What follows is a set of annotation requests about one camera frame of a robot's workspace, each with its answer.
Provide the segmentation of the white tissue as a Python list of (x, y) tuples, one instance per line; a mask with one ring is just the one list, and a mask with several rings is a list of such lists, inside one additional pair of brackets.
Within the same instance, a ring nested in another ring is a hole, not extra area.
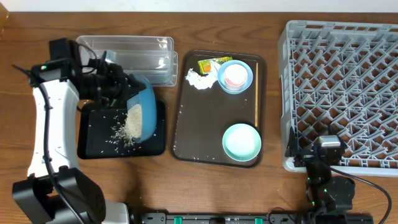
[(201, 76), (197, 72), (190, 68), (187, 72), (185, 79), (191, 86), (194, 86), (197, 90), (205, 90), (211, 88), (218, 79), (210, 74), (206, 76)]

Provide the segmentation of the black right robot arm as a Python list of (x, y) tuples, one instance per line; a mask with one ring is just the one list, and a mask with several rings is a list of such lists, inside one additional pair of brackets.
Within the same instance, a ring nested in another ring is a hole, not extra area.
[(294, 159), (294, 165), (304, 167), (307, 173), (306, 196), (313, 208), (297, 214), (294, 223), (373, 223), (369, 215), (349, 215), (353, 209), (355, 182), (346, 175), (332, 175), (347, 149), (347, 144), (328, 128), (327, 134), (319, 136), (309, 149), (299, 148), (299, 138), (294, 128), (289, 130), (285, 155)]

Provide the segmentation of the green orange snack wrapper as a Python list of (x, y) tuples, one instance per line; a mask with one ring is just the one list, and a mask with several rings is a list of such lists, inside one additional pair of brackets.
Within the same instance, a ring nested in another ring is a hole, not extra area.
[(232, 57), (218, 57), (218, 58), (211, 58), (198, 61), (198, 66), (200, 69), (200, 73), (202, 75), (207, 75), (210, 72), (214, 72), (218, 70), (222, 64), (231, 61)]

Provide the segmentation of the pile of white rice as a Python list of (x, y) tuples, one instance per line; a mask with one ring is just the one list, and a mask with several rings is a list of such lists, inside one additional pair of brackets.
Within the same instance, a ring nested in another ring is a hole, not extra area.
[(135, 104), (127, 111), (124, 124), (116, 130), (115, 134), (111, 136), (115, 140), (123, 140), (124, 146), (133, 146), (135, 140), (140, 139), (142, 135), (142, 106)]

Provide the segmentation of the dark blue plate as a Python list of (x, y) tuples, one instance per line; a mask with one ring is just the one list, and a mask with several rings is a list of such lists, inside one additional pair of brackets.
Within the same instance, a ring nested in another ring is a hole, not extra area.
[(127, 100), (127, 109), (130, 110), (135, 105), (141, 106), (141, 136), (134, 138), (135, 142), (143, 142), (149, 139), (155, 132), (157, 124), (157, 107), (155, 94), (150, 81), (142, 75), (133, 75), (133, 77), (144, 84), (146, 87), (137, 95)]

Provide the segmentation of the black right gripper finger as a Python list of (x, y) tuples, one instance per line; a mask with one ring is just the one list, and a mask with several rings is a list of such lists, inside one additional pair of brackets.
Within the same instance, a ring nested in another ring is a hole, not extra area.
[(295, 157), (299, 154), (299, 146), (293, 127), (289, 129), (289, 141), (285, 151), (285, 157)]
[(332, 125), (328, 126), (328, 138), (332, 143), (342, 143), (343, 140), (337, 135), (337, 131), (333, 128)]

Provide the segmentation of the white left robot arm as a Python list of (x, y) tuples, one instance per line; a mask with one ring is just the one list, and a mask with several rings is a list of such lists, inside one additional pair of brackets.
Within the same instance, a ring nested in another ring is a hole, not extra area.
[(75, 119), (80, 100), (126, 106), (150, 83), (104, 57), (83, 65), (79, 49), (74, 40), (52, 40), (50, 60), (25, 71), (36, 106), (35, 146), (27, 178), (13, 184), (12, 196), (32, 223), (131, 223), (127, 205), (106, 200), (80, 170)]

